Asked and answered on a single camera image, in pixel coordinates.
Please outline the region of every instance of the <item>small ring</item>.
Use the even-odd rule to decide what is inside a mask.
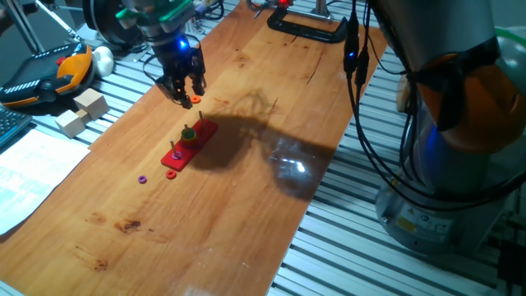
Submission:
[[[175,154],[172,153],[172,158],[175,160],[180,160],[182,158],[181,152],[177,151]]]
[[[194,95],[190,98],[190,101],[193,103],[193,104],[198,104],[201,102],[201,97],[199,95]]]
[[[166,172],[166,178],[168,178],[170,180],[175,179],[175,177],[177,177],[177,176],[178,176],[178,174],[173,169],[169,169],[168,172]]]
[[[139,180],[139,183],[141,184],[144,184],[148,181],[148,179],[146,179],[146,176],[140,176],[138,180]]]

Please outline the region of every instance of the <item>white paper sheet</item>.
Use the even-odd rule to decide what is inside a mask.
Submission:
[[[31,130],[0,155],[0,235],[15,227],[88,155],[75,143]]]

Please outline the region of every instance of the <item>red base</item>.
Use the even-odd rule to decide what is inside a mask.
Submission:
[[[170,151],[168,151],[168,153],[166,153],[166,155],[161,159],[161,164],[181,172],[182,169],[187,166],[190,160],[196,156],[201,147],[205,145],[205,143],[215,134],[215,132],[217,132],[219,126],[217,123],[213,123],[205,119],[204,129],[201,129],[201,120],[198,120],[197,123],[191,128],[196,131],[197,136],[199,137],[199,144],[197,147],[185,148],[181,145],[181,140],[179,140],[177,144],[175,144],[175,148],[178,152],[181,152],[181,159],[175,160],[172,157],[173,151],[170,149]]]

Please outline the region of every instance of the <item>purple ring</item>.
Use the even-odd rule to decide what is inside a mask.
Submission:
[[[140,177],[139,177],[139,183],[144,184],[144,183],[146,183],[146,181],[148,181],[148,180],[146,179],[146,176],[140,176]]]
[[[177,151],[175,154],[172,153],[172,158],[175,160],[180,160],[182,158],[181,152]]]

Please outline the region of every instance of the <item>wood grain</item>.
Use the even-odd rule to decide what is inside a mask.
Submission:
[[[202,102],[145,94],[0,237],[0,280],[26,295],[266,293],[352,112],[343,44],[272,31],[270,12],[253,20],[245,6],[202,43]],[[375,68],[372,58],[369,78]],[[199,110],[219,130],[168,180],[160,159]]]

